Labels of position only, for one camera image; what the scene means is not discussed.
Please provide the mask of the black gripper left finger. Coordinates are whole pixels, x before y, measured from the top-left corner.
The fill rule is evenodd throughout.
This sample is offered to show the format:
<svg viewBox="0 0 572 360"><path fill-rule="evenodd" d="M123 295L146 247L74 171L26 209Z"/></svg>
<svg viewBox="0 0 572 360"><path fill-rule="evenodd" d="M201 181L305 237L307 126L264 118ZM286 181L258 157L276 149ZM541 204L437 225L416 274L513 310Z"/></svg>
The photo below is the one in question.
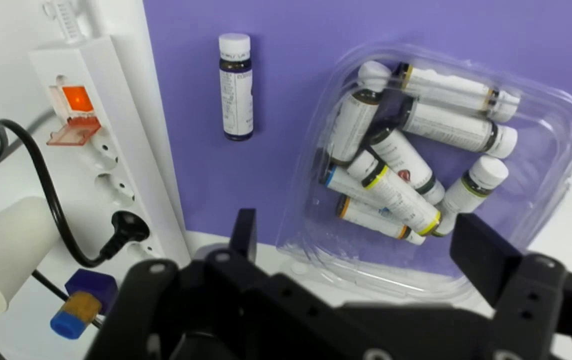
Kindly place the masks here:
<svg viewBox="0 0 572 360"><path fill-rule="evenodd" d="M230 250L247 259L257 257L257 209L240 208L230 235Z"/></svg>

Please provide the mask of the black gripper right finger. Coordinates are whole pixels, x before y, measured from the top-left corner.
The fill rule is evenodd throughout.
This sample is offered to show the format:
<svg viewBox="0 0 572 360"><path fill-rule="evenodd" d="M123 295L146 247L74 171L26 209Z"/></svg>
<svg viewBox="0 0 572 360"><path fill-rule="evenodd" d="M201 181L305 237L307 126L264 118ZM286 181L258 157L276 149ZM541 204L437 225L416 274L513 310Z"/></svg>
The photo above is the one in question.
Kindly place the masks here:
<svg viewBox="0 0 572 360"><path fill-rule="evenodd" d="M481 295L497 306L522 251L477 213L462 213L453 232L450 257Z"/></svg>

